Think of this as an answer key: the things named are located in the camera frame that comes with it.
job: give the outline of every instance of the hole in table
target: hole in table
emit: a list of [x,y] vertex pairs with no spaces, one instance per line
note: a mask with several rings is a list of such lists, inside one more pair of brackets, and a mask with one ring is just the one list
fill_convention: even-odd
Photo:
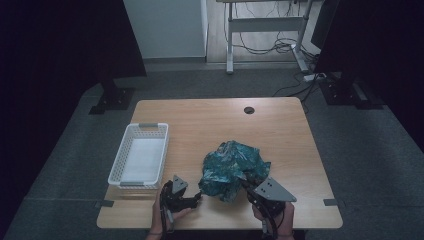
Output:
[[244,112],[245,112],[246,114],[253,114],[253,113],[255,112],[255,109],[254,109],[254,108],[252,108],[252,107],[245,107],[245,108],[244,108]]

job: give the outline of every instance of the white wall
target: white wall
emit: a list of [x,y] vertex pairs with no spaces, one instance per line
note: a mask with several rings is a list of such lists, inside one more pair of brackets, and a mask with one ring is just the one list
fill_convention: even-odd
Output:
[[206,0],[124,3],[144,59],[206,56]]

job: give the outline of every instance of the desk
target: desk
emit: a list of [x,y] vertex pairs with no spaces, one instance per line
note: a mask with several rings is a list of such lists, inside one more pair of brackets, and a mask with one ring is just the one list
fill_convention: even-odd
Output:
[[[245,107],[253,107],[246,114]],[[296,198],[294,228],[331,229],[343,221],[337,206],[326,206],[333,193],[298,98],[143,100],[132,123],[169,124],[169,144],[162,184],[176,174],[188,182],[185,197],[199,191],[203,159],[228,140],[260,149],[271,162],[272,176]],[[120,190],[109,186],[97,225],[100,228],[150,228],[156,190]],[[198,209],[176,229],[260,229],[241,190],[234,203],[204,195]]]
[[241,2],[266,2],[269,0],[216,0],[229,4],[228,8],[228,45],[227,45],[227,73],[233,73],[233,33],[234,32],[278,32],[278,31],[299,31],[296,44],[292,44],[294,57],[304,73],[309,69],[305,63],[305,56],[301,51],[303,36],[311,12],[312,1],[308,0],[303,17],[279,17],[279,18],[233,18],[233,4]]

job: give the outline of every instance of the white plastic basket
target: white plastic basket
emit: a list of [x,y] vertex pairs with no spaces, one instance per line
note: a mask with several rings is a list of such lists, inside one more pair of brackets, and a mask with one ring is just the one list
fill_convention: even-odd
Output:
[[129,124],[109,174],[109,184],[121,189],[158,189],[168,140],[166,123]]

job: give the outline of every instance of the teal plastic bag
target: teal plastic bag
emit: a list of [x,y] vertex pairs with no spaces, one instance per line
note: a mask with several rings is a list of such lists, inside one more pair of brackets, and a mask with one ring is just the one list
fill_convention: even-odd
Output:
[[233,202],[241,188],[239,178],[262,182],[268,177],[270,167],[270,162],[262,160],[258,148],[228,141],[206,155],[199,188],[203,194]]

